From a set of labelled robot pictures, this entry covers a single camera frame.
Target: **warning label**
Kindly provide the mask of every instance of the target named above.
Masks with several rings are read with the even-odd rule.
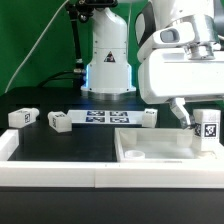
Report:
[[[111,51],[109,52],[109,54],[105,58],[104,62],[113,62],[113,63],[115,62],[114,56],[113,56]]]

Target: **black cable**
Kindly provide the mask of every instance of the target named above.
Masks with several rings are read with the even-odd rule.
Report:
[[[50,77],[48,77],[46,80],[42,81],[41,83],[39,83],[37,85],[37,87],[43,87],[43,85],[45,85],[45,83],[47,83],[49,80],[53,79],[53,78],[56,78],[58,76],[62,76],[62,75],[66,75],[66,74],[74,74],[73,71],[63,71],[63,72],[58,72]]]
[[[82,54],[81,54],[81,47],[80,47],[80,40],[79,40],[79,32],[78,32],[78,11],[75,5],[71,3],[67,3],[65,6],[68,15],[70,17],[71,25],[72,25],[72,32],[73,32],[73,40],[75,45],[75,55],[76,55],[76,68],[84,68],[84,64],[82,61]]]
[[[80,79],[80,77],[76,76],[76,77],[73,77],[73,78],[51,78],[51,79],[47,79],[47,80],[41,82],[40,83],[41,85],[39,84],[38,87],[43,87],[45,84],[47,84],[50,81],[55,81],[55,80],[74,80],[74,79]]]

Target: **white robot body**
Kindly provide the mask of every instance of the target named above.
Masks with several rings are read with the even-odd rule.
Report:
[[[139,67],[139,88],[148,104],[221,99],[224,95],[224,53],[211,61],[190,62],[182,48],[157,49]]]
[[[214,18],[213,0],[150,0],[150,2],[153,5],[157,30],[166,28],[178,19],[195,14]]]
[[[148,104],[169,103],[183,128],[193,124],[185,100],[224,97],[214,10],[215,0],[149,0],[136,19],[141,97]]]
[[[95,10],[93,17],[93,58],[87,66],[82,94],[97,99],[118,99],[135,95],[131,66],[127,62],[127,24],[109,8]]]

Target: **metal bracket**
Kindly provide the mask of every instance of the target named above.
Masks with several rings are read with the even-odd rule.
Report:
[[[183,129],[192,129],[195,125],[193,116],[190,116],[187,110],[184,108],[184,98],[174,98],[170,101],[170,109],[175,116],[180,120],[181,127]]]

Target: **printed marker sheet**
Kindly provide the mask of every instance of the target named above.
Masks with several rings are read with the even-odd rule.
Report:
[[[143,111],[69,110],[72,123],[142,124]]]

